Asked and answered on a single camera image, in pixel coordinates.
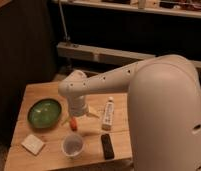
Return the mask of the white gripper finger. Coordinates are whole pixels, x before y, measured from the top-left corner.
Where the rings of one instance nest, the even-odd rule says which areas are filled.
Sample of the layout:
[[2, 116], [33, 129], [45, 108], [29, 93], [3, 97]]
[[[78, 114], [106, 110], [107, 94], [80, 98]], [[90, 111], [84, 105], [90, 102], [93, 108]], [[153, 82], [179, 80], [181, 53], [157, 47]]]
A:
[[67, 122], [69, 122], [71, 120], [71, 116], [67, 116], [64, 121], [61, 123], [61, 125], [63, 126], [64, 124], [66, 124]]
[[98, 112], [92, 107], [89, 107], [88, 117], [100, 118]]

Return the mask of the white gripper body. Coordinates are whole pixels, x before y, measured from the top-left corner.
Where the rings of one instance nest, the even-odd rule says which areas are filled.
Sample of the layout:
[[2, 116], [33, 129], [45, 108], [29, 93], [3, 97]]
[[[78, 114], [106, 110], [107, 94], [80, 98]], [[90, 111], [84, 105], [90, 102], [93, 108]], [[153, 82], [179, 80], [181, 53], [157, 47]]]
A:
[[80, 117], [88, 112], [88, 104], [85, 96], [72, 97], [69, 99], [69, 114]]

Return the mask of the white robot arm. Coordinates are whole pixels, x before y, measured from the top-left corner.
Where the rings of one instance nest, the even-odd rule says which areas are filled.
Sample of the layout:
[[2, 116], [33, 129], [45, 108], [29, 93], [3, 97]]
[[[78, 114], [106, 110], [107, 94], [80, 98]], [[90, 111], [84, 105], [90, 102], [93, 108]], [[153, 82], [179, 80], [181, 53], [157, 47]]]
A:
[[201, 86], [190, 60], [165, 55], [90, 78], [75, 71], [58, 91], [74, 116], [86, 113], [87, 94], [127, 94], [135, 171], [201, 171]]

